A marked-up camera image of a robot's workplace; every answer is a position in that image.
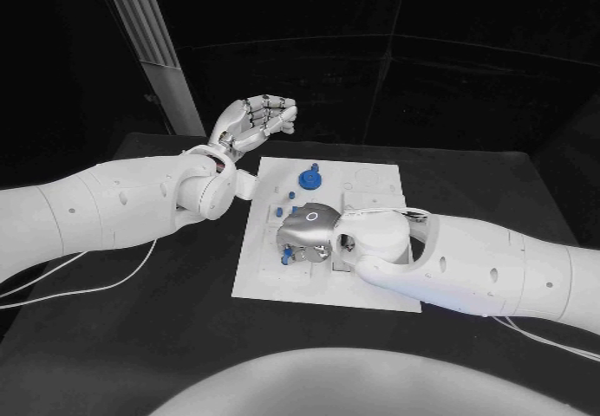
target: black table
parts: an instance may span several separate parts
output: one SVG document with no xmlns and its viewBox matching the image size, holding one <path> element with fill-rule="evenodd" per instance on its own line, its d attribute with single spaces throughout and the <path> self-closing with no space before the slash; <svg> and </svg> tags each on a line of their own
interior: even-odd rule
<svg viewBox="0 0 600 416">
<path fill-rule="evenodd" d="M 175 155 L 201 142 L 131 133 L 115 159 Z M 269 141 L 239 168 L 256 173 L 260 156 L 397 164 L 409 206 L 576 245 L 524 153 Z M 491 318 L 426 304 L 409 314 L 230 298 L 247 206 L 236 199 L 217 221 L 161 238 L 120 286 L 21 309 L 0 345 L 0 414 L 148 414 L 242 361 L 318 347 L 384 349 L 452 362 L 600 413 L 600 366 Z M 148 248 L 87 253 L 37 283 L 31 297 L 118 281 Z M 537 319 L 519 322 L 553 341 L 596 350 L 591 333 Z"/>
</svg>

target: blue plastic part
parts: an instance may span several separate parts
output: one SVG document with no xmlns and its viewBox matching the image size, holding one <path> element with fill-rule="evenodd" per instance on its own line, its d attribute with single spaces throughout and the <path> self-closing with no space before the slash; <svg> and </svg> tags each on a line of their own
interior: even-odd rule
<svg viewBox="0 0 600 416">
<path fill-rule="evenodd" d="M 291 258 L 291 249 L 283 249 L 283 256 L 281 257 L 281 264 L 283 266 L 288 265 L 289 263 L 289 258 Z"/>
<path fill-rule="evenodd" d="M 309 171 L 299 173 L 296 183 L 307 190 L 314 190 L 321 185 L 321 174 L 318 173 L 318 165 L 315 163 L 312 163 Z"/>
</svg>

